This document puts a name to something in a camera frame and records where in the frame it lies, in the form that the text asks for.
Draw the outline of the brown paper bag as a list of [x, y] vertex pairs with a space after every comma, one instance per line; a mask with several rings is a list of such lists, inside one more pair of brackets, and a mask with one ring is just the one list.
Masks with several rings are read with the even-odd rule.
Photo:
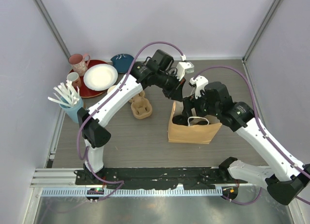
[[[220, 130], [222, 124], [214, 117], [206, 118], [194, 117], [193, 121], [188, 122], [187, 126], [172, 123], [172, 118], [181, 115], [183, 104], [173, 102], [171, 115], [168, 123], [168, 142], [170, 143], [190, 143], [190, 144], [209, 144]], [[197, 125], [201, 120], [208, 120], [209, 125]]]

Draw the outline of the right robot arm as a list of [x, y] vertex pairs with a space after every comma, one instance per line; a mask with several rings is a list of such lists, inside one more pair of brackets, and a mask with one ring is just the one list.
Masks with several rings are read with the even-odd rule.
[[288, 205], [308, 185], [310, 166], [290, 154], [277, 141], [253, 109], [244, 102], [233, 102], [221, 82], [191, 79], [195, 93], [183, 99], [185, 111], [195, 109], [199, 117], [216, 117], [220, 123], [245, 139], [268, 164], [266, 168], [229, 157], [219, 165], [219, 178], [225, 183], [243, 180], [268, 191], [280, 204]]

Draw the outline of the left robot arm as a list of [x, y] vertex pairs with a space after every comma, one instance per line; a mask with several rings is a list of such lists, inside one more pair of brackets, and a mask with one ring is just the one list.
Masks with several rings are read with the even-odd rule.
[[85, 153], [78, 156], [84, 161], [83, 170], [91, 184], [97, 185], [103, 179], [103, 151], [111, 138], [106, 126], [131, 98], [147, 87], [157, 86], [166, 98], [182, 100], [185, 74], [193, 65], [182, 55], [175, 71], [171, 72], [173, 62], [173, 58], [162, 50], [157, 50], [145, 63], [132, 61], [128, 72], [109, 94], [89, 109], [78, 110], [77, 138], [83, 138], [86, 147]]

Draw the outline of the black coffee lid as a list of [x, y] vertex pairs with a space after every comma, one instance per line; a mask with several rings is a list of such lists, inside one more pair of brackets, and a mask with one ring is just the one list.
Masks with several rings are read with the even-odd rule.
[[199, 122], [196, 123], [197, 125], [209, 125], [209, 121], [208, 120], [201, 120]]
[[187, 118], [183, 115], [176, 115], [172, 118], [172, 123], [176, 125], [184, 125], [187, 126]]

